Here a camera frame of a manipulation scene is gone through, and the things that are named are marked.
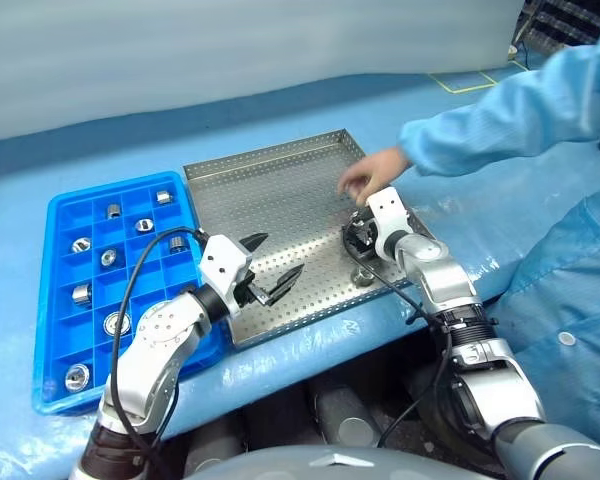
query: metal cylinder part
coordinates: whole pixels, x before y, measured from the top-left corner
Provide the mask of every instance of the metal cylinder part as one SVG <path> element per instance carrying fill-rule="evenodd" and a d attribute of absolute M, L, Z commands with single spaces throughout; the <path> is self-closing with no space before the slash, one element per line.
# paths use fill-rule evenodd
<path fill-rule="evenodd" d="M 171 194 L 166 190 L 156 192 L 156 201 L 159 205 L 166 205 L 167 203 L 171 203 L 172 200 Z"/>
<path fill-rule="evenodd" d="M 136 222 L 136 232 L 149 233 L 153 231 L 153 220 L 150 218 L 141 218 Z"/>
<path fill-rule="evenodd" d="M 183 236 L 177 235 L 169 239 L 169 253 L 184 252 L 188 248 L 187 240 Z"/>
<path fill-rule="evenodd" d="M 80 237 L 71 244 L 73 253 L 86 252 L 91 248 L 91 239 L 89 237 Z"/>
<path fill-rule="evenodd" d="M 361 266 L 357 266 L 351 272 L 351 282 L 358 288 L 368 287 L 373 283 L 373 279 L 373 274 Z"/>
<path fill-rule="evenodd" d="M 109 248 L 100 255 L 100 265 L 103 268 L 114 268 L 120 264 L 120 255 L 115 248 Z"/>
<path fill-rule="evenodd" d="M 107 220 L 118 218 L 120 215 L 122 215 L 122 209 L 117 203 L 112 203 L 107 207 Z"/>
<path fill-rule="evenodd" d="M 107 318 L 104 319 L 104 323 L 102 327 L 107 335 L 113 337 L 116 333 L 116 323 L 118 322 L 118 313 L 119 312 L 111 312 L 107 315 Z M 120 329 L 120 335 L 126 334 L 131 329 L 131 317 L 128 313 L 125 312 L 124 317 L 122 318 L 122 328 Z"/>
<path fill-rule="evenodd" d="M 85 389 L 89 384 L 89 367 L 83 363 L 71 365 L 64 377 L 64 386 L 71 393 L 78 393 Z"/>
<path fill-rule="evenodd" d="M 91 284 L 83 283 L 82 285 L 76 286 L 73 289 L 71 298 L 73 299 L 73 303 L 75 303 L 76 305 L 91 305 Z"/>

